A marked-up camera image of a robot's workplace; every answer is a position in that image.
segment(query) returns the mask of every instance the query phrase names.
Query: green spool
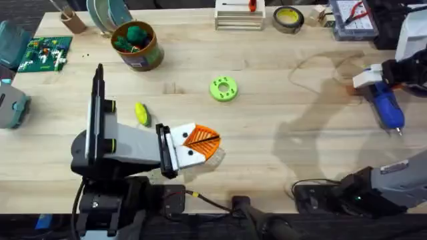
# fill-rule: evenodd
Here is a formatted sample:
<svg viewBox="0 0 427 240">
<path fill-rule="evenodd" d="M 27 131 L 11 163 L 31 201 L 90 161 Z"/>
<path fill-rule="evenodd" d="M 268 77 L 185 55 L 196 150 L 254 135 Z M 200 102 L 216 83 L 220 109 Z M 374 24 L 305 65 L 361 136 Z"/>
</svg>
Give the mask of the green spool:
<svg viewBox="0 0 427 240">
<path fill-rule="evenodd" d="M 231 77 L 217 77 L 211 82 L 209 90 L 215 100 L 231 101 L 238 94 L 238 85 Z"/>
</svg>

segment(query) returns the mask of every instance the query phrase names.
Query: green plush toy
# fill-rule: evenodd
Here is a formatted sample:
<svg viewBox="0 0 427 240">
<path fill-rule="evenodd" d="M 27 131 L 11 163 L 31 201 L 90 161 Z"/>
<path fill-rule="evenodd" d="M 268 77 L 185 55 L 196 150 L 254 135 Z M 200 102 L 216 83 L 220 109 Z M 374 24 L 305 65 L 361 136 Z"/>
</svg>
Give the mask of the green plush toy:
<svg viewBox="0 0 427 240">
<path fill-rule="evenodd" d="M 122 49 L 128 52 L 132 52 L 133 49 L 132 44 L 128 43 L 127 40 L 122 36 L 117 37 L 117 41 L 114 42 L 114 46 L 118 49 Z"/>
<path fill-rule="evenodd" d="M 144 39 L 147 37 L 147 31 L 138 26 L 131 26 L 127 29 L 127 40 L 137 46 L 143 46 Z"/>
</svg>

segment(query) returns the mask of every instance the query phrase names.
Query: yellow label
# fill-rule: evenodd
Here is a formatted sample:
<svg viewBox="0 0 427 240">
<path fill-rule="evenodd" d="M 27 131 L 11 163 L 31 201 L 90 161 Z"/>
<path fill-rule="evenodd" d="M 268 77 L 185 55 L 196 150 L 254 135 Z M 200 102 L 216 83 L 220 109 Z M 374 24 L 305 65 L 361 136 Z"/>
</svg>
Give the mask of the yellow label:
<svg viewBox="0 0 427 240">
<path fill-rule="evenodd" d="M 294 24 L 298 21 L 298 13 L 292 9 L 282 9 L 276 15 L 283 24 Z"/>
</svg>

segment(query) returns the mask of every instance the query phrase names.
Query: glue gun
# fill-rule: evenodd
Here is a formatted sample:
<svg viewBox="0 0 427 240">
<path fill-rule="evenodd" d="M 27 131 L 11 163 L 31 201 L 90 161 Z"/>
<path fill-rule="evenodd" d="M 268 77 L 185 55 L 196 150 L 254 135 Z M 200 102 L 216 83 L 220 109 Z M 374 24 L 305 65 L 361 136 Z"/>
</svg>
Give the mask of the glue gun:
<svg viewBox="0 0 427 240">
<path fill-rule="evenodd" d="M 384 82 L 369 86 L 372 92 L 372 102 L 378 112 L 381 122 L 388 129 L 395 129 L 402 135 L 405 126 L 405 116 L 400 109 L 393 90 Z"/>
</svg>

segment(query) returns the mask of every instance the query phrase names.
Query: teal container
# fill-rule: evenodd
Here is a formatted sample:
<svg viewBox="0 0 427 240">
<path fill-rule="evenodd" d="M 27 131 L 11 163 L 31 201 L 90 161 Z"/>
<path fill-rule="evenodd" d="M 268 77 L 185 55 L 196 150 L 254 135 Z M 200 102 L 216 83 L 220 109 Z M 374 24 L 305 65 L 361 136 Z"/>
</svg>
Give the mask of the teal container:
<svg viewBox="0 0 427 240">
<path fill-rule="evenodd" d="M 31 40 L 29 32 L 12 24 L 10 21 L 0 23 L 0 64 L 8 69 L 16 69 Z"/>
</svg>

